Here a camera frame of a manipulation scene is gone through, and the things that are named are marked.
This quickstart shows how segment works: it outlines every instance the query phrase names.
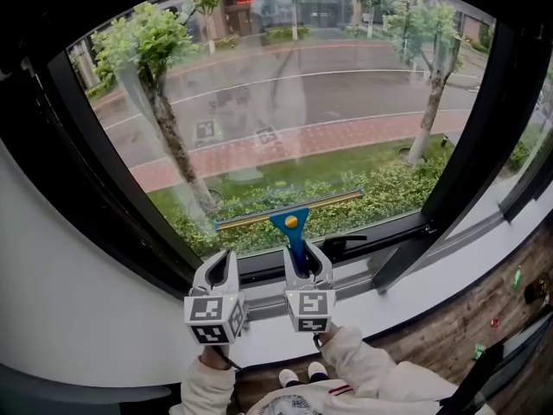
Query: person's hand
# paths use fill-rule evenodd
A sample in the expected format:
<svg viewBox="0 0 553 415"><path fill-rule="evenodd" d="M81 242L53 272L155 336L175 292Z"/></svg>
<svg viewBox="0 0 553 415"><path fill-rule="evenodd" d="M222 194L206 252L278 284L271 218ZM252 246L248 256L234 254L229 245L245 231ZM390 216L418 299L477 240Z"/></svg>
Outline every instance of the person's hand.
<svg viewBox="0 0 553 415"><path fill-rule="evenodd" d="M230 351L229 346L220 346L223 354L228 357ZM205 346L204 351L200 356L200 362L211 369L216 370L228 370L231 368L231 365L223 360L217 352L211 346Z"/></svg>
<svg viewBox="0 0 553 415"><path fill-rule="evenodd" d="M328 332L321 332L319 334L319 341L321 342L321 346L324 346L330 340L332 340L334 336L338 334L339 330L340 328L336 326L334 323L332 323L332 326L330 327L330 330Z"/></svg>

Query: white shoe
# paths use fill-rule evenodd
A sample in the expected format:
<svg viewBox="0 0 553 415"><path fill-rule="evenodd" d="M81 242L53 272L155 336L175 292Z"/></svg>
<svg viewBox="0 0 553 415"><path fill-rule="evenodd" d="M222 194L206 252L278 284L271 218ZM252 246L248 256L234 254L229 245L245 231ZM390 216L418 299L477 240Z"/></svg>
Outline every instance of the white shoe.
<svg viewBox="0 0 553 415"><path fill-rule="evenodd" d="M278 375L278 380L280 381L280 385L285 388L291 381L299 381L300 379L297 378L297 375L290 369L283 369Z"/></svg>
<svg viewBox="0 0 553 415"><path fill-rule="evenodd" d="M309 379L311 380L311 377L317 373L328 376L327 369L321 363L313 361L308 367Z"/></svg>

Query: green object on floor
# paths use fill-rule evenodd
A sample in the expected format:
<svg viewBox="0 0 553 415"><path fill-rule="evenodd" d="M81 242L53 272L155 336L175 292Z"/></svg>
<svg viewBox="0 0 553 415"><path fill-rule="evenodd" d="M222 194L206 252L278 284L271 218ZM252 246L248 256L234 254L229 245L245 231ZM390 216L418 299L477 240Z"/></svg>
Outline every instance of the green object on floor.
<svg viewBox="0 0 553 415"><path fill-rule="evenodd" d="M512 288L518 289L518 285L520 284L520 276L522 275L522 272L520 271L520 267L515 272L515 279L512 280Z"/></svg>
<svg viewBox="0 0 553 415"><path fill-rule="evenodd" d="M484 354L484 351L486 350L486 346L483 344L476 344L474 347L474 354L473 354L473 360L478 360L482 354Z"/></svg>

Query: green lawn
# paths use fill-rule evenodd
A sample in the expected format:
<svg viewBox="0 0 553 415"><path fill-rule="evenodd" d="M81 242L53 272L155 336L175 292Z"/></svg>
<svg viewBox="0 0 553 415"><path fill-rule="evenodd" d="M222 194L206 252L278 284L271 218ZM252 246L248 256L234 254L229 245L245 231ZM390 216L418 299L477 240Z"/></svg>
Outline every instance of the green lawn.
<svg viewBox="0 0 553 415"><path fill-rule="evenodd" d="M450 156L453 146L450 142L441 147L442 134L430 137L429 144L424 152L428 158L436 156ZM336 150L315 156L305 156L299 160L266 164L257 168L259 177L249 182L236 182L229 174L215 176L206 179L209 188L217 189L225 199L232 197L242 201L249 200L249 192L252 188L264 188L266 186L301 189L306 180L311 182L330 182L337 184L339 190L341 174L352 171L354 174L370 173L378 169L383 163L398 159L397 152L409 147L411 139L397 140L388 143L370 144L347 150ZM175 208L183 208L175 188L160 189L148 194L149 198L160 210L168 216Z"/></svg>

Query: red brick sidewalk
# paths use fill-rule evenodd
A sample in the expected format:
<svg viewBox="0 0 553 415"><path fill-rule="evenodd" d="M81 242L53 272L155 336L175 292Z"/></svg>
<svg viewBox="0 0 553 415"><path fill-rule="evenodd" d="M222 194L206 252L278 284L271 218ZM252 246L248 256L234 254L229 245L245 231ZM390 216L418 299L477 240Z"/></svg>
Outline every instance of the red brick sidewalk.
<svg viewBox="0 0 553 415"><path fill-rule="evenodd" d="M461 131L469 113L469 110L438 112L432 133ZM414 137L422 115L418 112L310 124L214 144L190 154L202 177L216 176L302 156ZM130 172L145 192L181 183L175 165L168 158L130 168Z"/></svg>

